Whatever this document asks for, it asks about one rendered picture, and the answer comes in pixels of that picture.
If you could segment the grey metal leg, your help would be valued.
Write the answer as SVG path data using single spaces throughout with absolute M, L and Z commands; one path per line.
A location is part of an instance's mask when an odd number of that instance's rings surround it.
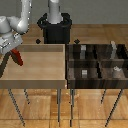
M 25 127 L 24 119 L 23 119 L 23 117 L 22 117 L 22 115 L 21 115 L 21 112 L 20 112 L 20 110 L 19 110 L 19 107 L 18 107 L 18 105 L 17 105 L 17 102 L 16 102 L 16 100 L 15 100 L 15 97 L 14 97 L 14 95 L 13 95 L 12 90 L 11 90 L 11 89 L 8 89 L 8 93 L 9 93 L 9 95 L 10 95 L 10 97 L 11 97 L 11 100 L 12 100 L 12 102 L 13 102 L 13 105 L 15 106 L 15 109 L 16 109 L 16 112 L 17 112 L 17 114 L 18 114 L 18 116 L 19 116 L 19 119 L 20 119 L 20 121 L 22 122 L 22 125 Z
M 104 89 L 104 92 L 103 92 L 102 97 L 101 97 L 101 104 L 103 103 L 106 92 L 107 92 L 107 89 Z
M 24 89 L 24 94 L 25 94 L 25 97 L 26 97 L 27 103 L 28 103 L 28 104 L 30 104 L 30 100 L 29 100 L 29 98 L 28 98 L 27 89 Z
M 73 119 L 73 89 L 70 89 L 70 105 L 71 105 L 71 119 L 70 119 L 70 127 L 72 127 L 72 119 Z
M 123 89 L 121 89 L 120 92 L 118 93 L 117 99 L 116 99 L 115 103 L 113 104 L 113 107 L 112 107 L 112 109 L 111 109 L 111 111 L 109 113 L 109 116 L 108 116 L 107 120 L 106 120 L 105 127 L 108 126 L 108 124 L 109 124 L 109 122 L 111 120 L 112 114 L 114 113 L 114 111 L 115 111 L 115 109 L 117 107 L 117 104 L 118 104 L 118 102 L 119 102 L 119 100 L 121 98 L 122 93 L 123 93 Z
M 60 122 L 61 89 L 57 89 L 58 122 Z

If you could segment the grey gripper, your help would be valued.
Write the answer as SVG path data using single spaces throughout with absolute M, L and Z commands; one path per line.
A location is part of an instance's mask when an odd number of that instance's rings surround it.
M 19 46 L 22 42 L 23 40 L 21 38 L 21 35 L 18 33 L 13 34 L 6 39 L 0 37 L 0 53 L 6 54 L 7 52 Z

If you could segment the light wooden bin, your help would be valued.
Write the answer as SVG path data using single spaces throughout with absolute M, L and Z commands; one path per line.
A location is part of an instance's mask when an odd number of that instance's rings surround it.
M 23 65 L 9 58 L 0 78 L 0 89 L 64 89 L 63 45 L 21 45 Z

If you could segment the small grey block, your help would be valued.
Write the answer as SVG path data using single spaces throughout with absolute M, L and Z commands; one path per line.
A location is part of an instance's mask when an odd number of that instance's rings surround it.
M 82 78 L 87 78 L 87 70 L 82 70 Z

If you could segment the pale grey object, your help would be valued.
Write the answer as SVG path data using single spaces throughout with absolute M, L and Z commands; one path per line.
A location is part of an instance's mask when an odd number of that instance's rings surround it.
M 121 77 L 121 68 L 115 66 L 113 68 L 113 78 L 120 78 Z

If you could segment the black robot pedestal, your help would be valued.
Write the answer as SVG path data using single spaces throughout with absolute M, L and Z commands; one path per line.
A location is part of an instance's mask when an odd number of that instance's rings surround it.
M 62 13 L 63 20 L 57 24 L 47 21 L 47 14 L 44 14 L 37 24 L 43 31 L 45 44 L 68 44 L 70 42 L 70 29 L 72 20 L 68 13 Z

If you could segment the dark compartment bin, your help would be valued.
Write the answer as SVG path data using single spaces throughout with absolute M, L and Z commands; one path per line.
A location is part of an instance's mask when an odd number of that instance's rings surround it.
M 81 45 L 86 45 L 85 59 L 80 59 Z M 111 59 L 111 44 L 68 44 L 66 53 L 66 79 L 69 89 L 128 89 L 128 50 L 124 44 L 116 45 Z M 113 78 L 113 68 L 121 68 L 121 77 Z M 82 78 L 87 70 L 87 78 Z

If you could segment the tall grey object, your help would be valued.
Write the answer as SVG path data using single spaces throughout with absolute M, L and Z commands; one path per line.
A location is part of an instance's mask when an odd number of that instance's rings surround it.
M 115 55 L 116 55 L 117 47 L 116 47 L 116 43 L 114 41 L 111 41 L 111 45 L 112 45 L 111 59 L 114 59 Z

